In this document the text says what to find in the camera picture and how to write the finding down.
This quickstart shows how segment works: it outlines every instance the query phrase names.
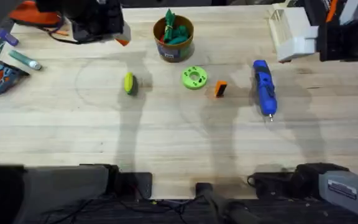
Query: label sticker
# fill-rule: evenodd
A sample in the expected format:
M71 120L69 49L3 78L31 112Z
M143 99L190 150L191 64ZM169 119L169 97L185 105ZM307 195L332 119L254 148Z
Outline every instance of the label sticker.
M354 187L350 187L346 184L342 184L334 180L328 180L328 189L353 200L357 199L357 190Z

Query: glue tube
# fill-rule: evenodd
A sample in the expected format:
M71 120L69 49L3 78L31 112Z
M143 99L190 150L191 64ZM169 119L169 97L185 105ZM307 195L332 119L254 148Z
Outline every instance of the glue tube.
M32 68L34 70L40 70L42 68L41 64L39 64L37 61L35 61L35 60L25 56L25 55L22 55L22 54L20 54L19 52L15 51L15 50L11 50L9 52L9 55L12 58L22 62L23 64L25 64L26 66L28 66L28 67L30 67L30 68Z

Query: green object in cup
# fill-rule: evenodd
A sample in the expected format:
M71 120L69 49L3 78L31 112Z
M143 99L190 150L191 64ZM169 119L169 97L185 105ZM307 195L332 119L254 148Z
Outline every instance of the green object in cup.
M199 90L205 86L208 80L208 74L203 68L199 66L192 66L183 71L181 80L186 88Z

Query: power cord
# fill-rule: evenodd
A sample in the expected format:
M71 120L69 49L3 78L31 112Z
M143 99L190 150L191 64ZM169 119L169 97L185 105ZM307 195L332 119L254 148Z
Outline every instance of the power cord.
M137 208L134 208L134 207L131 207L131 206L126 205L123 201L121 201L121 200L119 200L119 199L117 198L116 194L114 194L114 199L115 199L118 203L120 203L125 209L131 210L131 211L133 211L133 212L148 213L148 214L162 214L162 213L167 213L167 212L169 212L169 211L174 211L176 214L178 214L178 216L180 217L180 220L181 220L184 224L188 224L188 223L184 220L184 218L183 218L183 214L185 213L185 208L186 208L189 204L191 204L191 203L193 203L193 202L195 202L195 201L197 201L197 200L199 200L200 198L203 197L203 196L199 196L199 197L196 197L196 198L194 198L194 199L187 200L187 201L185 201L185 202L176 202L176 201L172 201L172 200L162 200L161 202L159 202L159 201L156 201L156 200L146 199L146 198L143 196L143 194L140 192L140 190L139 190L138 188L136 188L136 187L133 187L133 188L134 188L136 191L138 191L138 193L139 193L140 197L142 198L142 200L146 200L146 201L148 201L148 202L150 202L150 203L156 204L157 206L167 207L167 208L166 208L166 209L163 209L163 210L144 210L144 209L137 209ZM50 220L50 216L51 216L51 214L52 214L52 213L49 213L49 214L48 214L48 217L47 217L47 218L45 219L45 221L44 221L44 224L47 224L47 223L48 223L48 224L59 224L59 223L61 223L61 222L64 222L64 221L68 220L69 218L71 218L70 224L74 224L74 222L76 222L77 215L79 215L79 214L81 214L81 213L97 212L98 210L102 209L106 204L109 203L109 202L103 202L103 203L101 204L101 206L100 206L99 208L95 209L95 210L83 211L83 210L85 209L85 207L88 206L92 201L93 201L93 200L88 200L88 201L86 201L85 203L82 203L82 204L80 205L80 207L79 207L77 210L75 210L74 212L70 213L69 215L67 215L67 216L65 216L65 217L63 217L63 218L60 218L60 219L58 219L58 220L55 220L55 221L53 221L53 222L51 222L51 223L48 223L48 221ZM169 205L169 204L167 204L167 203L165 203L165 202L170 202L170 203L175 202L175 203L178 203L179 205L173 207L173 206L171 206L171 205Z

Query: black mount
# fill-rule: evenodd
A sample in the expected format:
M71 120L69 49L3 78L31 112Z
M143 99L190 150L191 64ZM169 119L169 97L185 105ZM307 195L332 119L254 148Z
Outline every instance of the black mount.
M259 199L278 200L287 198L321 199L319 175L327 171L348 168L328 163L298 165L294 172L256 172L248 176L248 184L256 189Z

